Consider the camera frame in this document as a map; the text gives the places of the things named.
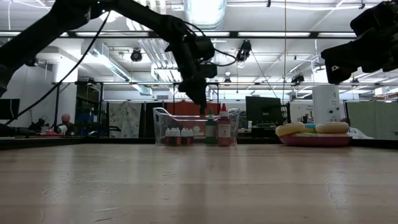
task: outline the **monitor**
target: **monitor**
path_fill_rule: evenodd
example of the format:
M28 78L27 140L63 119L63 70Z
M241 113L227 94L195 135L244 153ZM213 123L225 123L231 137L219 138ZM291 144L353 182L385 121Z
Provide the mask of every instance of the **monitor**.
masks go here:
M259 96L246 97L246 119L252 125L258 124L283 124L282 105L279 98Z
M0 99L0 119L17 119L19 99Z

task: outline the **red cap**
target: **red cap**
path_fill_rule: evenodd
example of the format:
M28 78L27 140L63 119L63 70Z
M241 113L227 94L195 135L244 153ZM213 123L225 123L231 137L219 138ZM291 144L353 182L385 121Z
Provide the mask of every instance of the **red cap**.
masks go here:
M227 118L229 116L229 114L228 114L228 112L226 110L225 103L223 103L223 107L221 108L219 116L223 117L223 118Z
M223 103L223 107L221 107L221 111L226 111L225 103Z

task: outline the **donut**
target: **donut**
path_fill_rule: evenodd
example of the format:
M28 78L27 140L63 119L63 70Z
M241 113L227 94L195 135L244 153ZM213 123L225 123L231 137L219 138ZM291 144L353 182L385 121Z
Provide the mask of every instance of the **donut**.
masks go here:
M305 130L305 126L303 123L291 123L279 126L276 128L275 133L278 137L291 135L295 133L302 133Z
M346 122L330 122L317 124L315 129L317 133L321 134L345 134L348 132L349 126Z

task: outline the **plate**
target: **plate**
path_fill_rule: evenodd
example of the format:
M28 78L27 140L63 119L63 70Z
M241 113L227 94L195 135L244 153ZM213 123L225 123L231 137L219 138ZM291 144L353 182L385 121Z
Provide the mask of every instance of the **plate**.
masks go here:
M352 137L302 137L284 136L279 138L288 146L306 147L345 147L348 146Z

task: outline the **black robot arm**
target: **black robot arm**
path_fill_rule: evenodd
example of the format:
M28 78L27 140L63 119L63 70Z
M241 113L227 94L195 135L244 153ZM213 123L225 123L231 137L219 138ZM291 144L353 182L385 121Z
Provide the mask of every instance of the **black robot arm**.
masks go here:
M397 2L383 1L362 12L350 24L356 40L321 53L329 83L349 79L358 67L366 73L398 68Z
M181 19L158 14L132 0L56 0L48 14L0 48L0 97L7 91L14 72L27 60L64 32L77 29L110 10L152 29L169 43L166 51L173 53L183 79L179 90L194 103L206 107L205 78L216 74L209 74L209 65L201 62L215 54L211 40L196 36Z

